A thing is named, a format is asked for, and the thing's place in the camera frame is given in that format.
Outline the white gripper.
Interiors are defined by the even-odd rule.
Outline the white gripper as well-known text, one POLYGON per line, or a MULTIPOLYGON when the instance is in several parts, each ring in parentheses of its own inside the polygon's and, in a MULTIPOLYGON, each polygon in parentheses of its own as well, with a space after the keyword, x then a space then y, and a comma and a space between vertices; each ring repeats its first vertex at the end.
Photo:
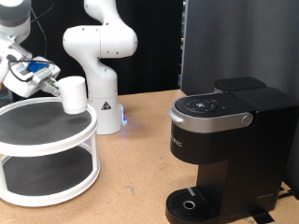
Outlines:
POLYGON ((53 62, 43 57, 33 60, 14 60, 7 62, 7 74, 4 85, 18 94, 28 98, 37 91, 43 91, 58 96, 59 87, 56 77, 61 69, 53 62))

